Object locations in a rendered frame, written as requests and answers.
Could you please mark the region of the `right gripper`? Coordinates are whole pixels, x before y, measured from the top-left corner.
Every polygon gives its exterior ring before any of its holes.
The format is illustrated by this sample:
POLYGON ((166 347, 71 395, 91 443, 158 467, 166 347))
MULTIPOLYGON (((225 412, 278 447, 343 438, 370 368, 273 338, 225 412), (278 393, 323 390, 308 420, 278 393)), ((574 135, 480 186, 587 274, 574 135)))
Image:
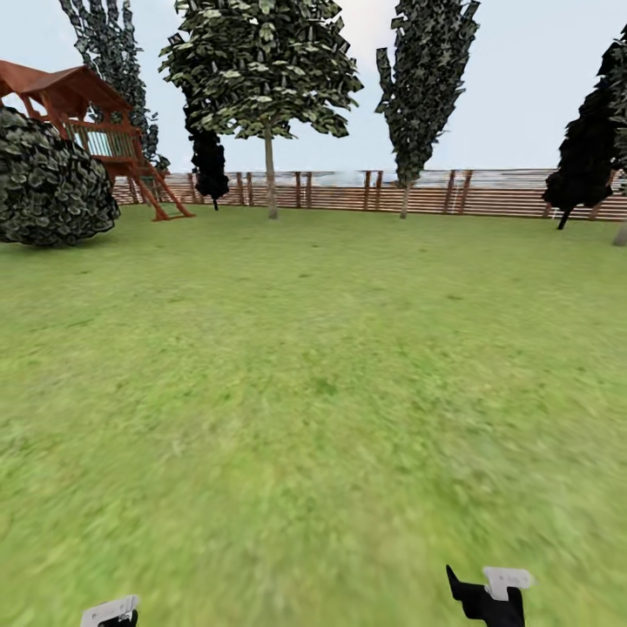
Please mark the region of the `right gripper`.
POLYGON ((525 627, 523 616, 523 595, 519 589, 509 586, 509 601, 497 601, 485 591, 485 584, 459 583, 454 571, 446 567, 447 576, 454 600, 462 601, 466 616, 481 619, 488 627, 501 627, 508 621, 516 621, 525 627))

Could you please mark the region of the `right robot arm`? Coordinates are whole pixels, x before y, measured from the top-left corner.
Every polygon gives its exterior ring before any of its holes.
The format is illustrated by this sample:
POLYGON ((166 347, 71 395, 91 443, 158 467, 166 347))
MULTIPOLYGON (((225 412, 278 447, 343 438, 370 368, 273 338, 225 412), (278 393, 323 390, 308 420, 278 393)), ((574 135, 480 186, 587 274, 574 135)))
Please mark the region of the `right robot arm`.
POLYGON ((459 583, 449 565, 446 570, 453 598, 462 601, 467 617, 481 619, 488 627, 525 627, 519 589, 534 584, 528 570, 485 566, 486 584, 459 583))

